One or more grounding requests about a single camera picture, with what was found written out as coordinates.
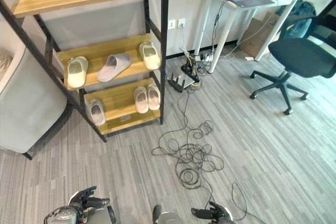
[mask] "desk leg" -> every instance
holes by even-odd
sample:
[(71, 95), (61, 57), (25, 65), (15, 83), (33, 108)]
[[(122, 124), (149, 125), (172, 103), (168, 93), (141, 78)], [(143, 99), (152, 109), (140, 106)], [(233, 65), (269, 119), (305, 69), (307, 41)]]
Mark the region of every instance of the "desk leg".
[(235, 9), (230, 9), (229, 16), (227, 18), (227, 21), (225, 23), (223, 32), (222, 32), (222, 34), (219, 38), (219, 41), (218, 41), (218, 45), (217, 45), (217, 48), (216, 48), (216, 51), (215, 51), (214, 59), (211, 62), (211, 68), (209, 70), (209, 73), (213, 73), (214, 70), (215, 70), (215, 67), (216, 67), (216, 64), (218, 62), (219, 56), (221, 55), (222, 49), (224, 47), (227, 35), (229, 34), (229, 31), (231, 29), (231, 25), (232, 25), (233, 20), (235, 18), (236, 12), (237, 12), (236, 8)]
[(198, 31), (197, 33), (197, 37), (196, 37), (196, 48), (195, 48), (195, 52), (194, 55), (198, 55), (199, 54), (199, 49), (201, 48), (201, 43), (202, 43), (202, 39), (203, 39), (203, 35), (204, 35), (204, 29), (206, 26), (206, 21), (208, 20), (208, 15), (209, 15), (209, 10), (210, 10), (210, 6), (211, 6), (211, 1), (212, 0), (206, 0), (205, 1), (205, 6), (203, 9), (203, 13), (202, 13), (202, 30)]
[(243, 22), (243, 25), (242, 25), (242, 27), (239, 31), (239, 38), (237, 40), (237, 45), (239, 45), (240, 42), (242, 41), (243, 35), (244, 35), (248, 25), (250, 24), (252, 18), (256, 14), (256, 11), (257, 11), (257, 9), (250, 9), (250, 10), (247, 11), (246, 18), (245, 18), (245, 20)]
[(295, 5), (295, 3), (296, 3), (296, 0), (293, 0), (289, 5), (286, 6), (285, 10), (283, 10), (284, 12), (279, 17), (277, 23), (274, 25), (273, 30), (271, 31), (271, 33), (269, 34), (269, 36), (265, 40), (263, 46), (261, 47), (259, 53), (257, 54), (257, 56), (255, 58), (256, 61), (260, 61), (260, 59), (264, 55), (264, 51), (266, 50), (266, 48), (268, 47), (268, 45), (270, 44), (270, 42), (274, 39), (275, 35), (277, 34), (277, 32), (279, 31), (280, 27), (282, 26), (282, 24), (286, 20), (288, 14), (292, 10), (292, 8)]

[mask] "power strip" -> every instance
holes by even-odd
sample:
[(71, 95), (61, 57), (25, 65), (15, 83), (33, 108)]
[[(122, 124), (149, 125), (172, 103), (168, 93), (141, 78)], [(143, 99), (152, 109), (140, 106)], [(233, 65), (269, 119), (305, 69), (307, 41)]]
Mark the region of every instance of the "power strip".
[(203, 61), (203, 62), (211, 62), (213, 59), (213, 55), (210, 53), (207, 53), (206, 55), (203, 56), (203, 59), (201, 59), (201, 55), (195, 55), (195, 61)]

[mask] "cushion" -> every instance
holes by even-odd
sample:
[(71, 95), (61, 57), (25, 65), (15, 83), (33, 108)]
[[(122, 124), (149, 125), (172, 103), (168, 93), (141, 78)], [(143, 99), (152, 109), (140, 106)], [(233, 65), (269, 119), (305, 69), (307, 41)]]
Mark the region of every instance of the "cushion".
[(11, 61), (12, 57), (10, 56), (9, 52), (3, 48), (0, 48), (0, 80), (11, 64)]
[(336, 58), (310, 40), (282, 39), (269, 44), (268, 49), (287, 71), (300, 76), (330, 78), (335, 73)]

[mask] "chair base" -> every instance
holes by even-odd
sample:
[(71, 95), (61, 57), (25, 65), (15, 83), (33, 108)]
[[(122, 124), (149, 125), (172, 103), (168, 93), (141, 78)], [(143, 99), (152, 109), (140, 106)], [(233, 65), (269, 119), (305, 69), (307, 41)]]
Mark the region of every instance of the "chair base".
[(250, 98), (251, 99), (255, 99), (257, 98), (258, 96), (258, 93), (260, 92), (263, 92), (265, 90), (268, 90), (268, 89), (272, 89), (272, 88), (277, 88), (277, 89), (280, 89), (281, 90), (281, 93), (282, 93), (282, 96), (283, 98), (285, 99), (285, 102), (288, 106), (288, 109), (284, 111), (284, 114), (285, 115), (290, 115), (291, 113), (293, 113), (293, 108), (290, 104), (290, 100), (289, 100), (289, 97), (288, 97), (288, 89), (291, 89), (291, 90), (295, 90), (295, 91), (298, 91), (300, 93), (303, 94), (303, 96), (301, 96), (301, 100), (306, 100), (309, 98), (309, 94), (302, 90), (302, 89), (299, 89), (291, 84), (289, 84), (287, 82), (287, 80), (291, 77), (291, 72), (282, 72), (280, 76), (276, 77), (276, 76), (270, 76), (268, 74), (265, 74), (265, 73), (262, 73), (262, 72), (259, 72), (259, 71), (253, 71), (253, 73), (251, 74), (250, 78), (254, 78), (256, 75), (258, 76), (261, 76), (271, 82), (273, 82), (273, 84), (270, 84), (268, 86), (265, 86), (261, 89), (257, 89), (256, 91), (254, 91), (251, 95), (250, 95)]

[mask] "chair seat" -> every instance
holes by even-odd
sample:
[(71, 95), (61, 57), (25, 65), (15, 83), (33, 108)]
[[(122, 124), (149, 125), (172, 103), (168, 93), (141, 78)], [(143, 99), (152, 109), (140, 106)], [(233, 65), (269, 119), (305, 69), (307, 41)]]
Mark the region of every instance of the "chair seat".
[(304, 38), (283, 39), (268, 46), (271, 54), (287, 71), (303, 77), (331, 77), (336, 58), (324, 49)]

